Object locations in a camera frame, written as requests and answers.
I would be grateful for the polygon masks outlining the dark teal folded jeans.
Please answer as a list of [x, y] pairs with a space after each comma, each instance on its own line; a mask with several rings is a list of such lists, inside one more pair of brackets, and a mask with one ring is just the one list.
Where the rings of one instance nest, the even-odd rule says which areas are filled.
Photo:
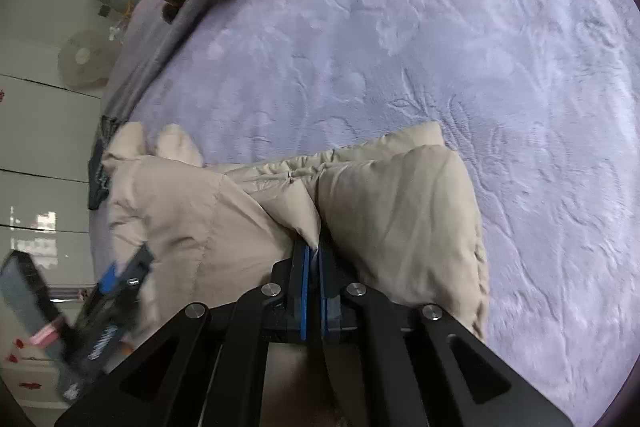
[[122, 123], [113, 117], [102, 116], [96, 130], [91, 157], [88, 161], [88, 209], [98, 210], [108, 196], [110, 177], [102, 165], [102, 157]]

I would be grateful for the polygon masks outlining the white wardrobe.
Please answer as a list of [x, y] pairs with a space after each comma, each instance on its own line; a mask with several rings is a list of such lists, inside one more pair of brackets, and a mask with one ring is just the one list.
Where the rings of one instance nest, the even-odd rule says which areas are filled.
[[56, 286], [89, 286], [88, 159], [102, 88], [70, 88], [58, 48], [1, 40], [1, 251]]

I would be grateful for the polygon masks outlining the beige quilted puffer jacket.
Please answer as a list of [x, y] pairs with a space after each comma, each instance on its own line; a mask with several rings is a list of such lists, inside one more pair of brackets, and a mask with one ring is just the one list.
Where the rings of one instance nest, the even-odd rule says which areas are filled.
[[360, 279], [402, 305], [437, 303], [475, 336], [488, 312], [482, 220], [460, 156], [436, 122], [359, 145], [265, 164], [206, 165], [167, 126], [153, 148], [125, 124], [102, 164], [111, 179], [108, 234], [116, 265], [153, 256], [134, 337], [192, 301], [232, 303], [328, 230]]

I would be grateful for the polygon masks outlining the white standing fan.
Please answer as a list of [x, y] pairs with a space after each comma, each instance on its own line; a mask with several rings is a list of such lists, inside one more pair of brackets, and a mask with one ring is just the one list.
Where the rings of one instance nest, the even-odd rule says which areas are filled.
[[76, 32], [58, 51], [58, 77], [69, 88], [88, 88], [110, 77], [120, 44], [102, 32]]

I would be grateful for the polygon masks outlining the lavender embossed bed cover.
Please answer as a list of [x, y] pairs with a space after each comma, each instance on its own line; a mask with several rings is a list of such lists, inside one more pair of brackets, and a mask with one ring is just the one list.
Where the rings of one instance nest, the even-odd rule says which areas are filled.
[[634, 0], [141, 0], [96, 130], [178, 124], [211, 164], [434, 120], [483, 215], [488, 343], [577, 426], [639, 355]]

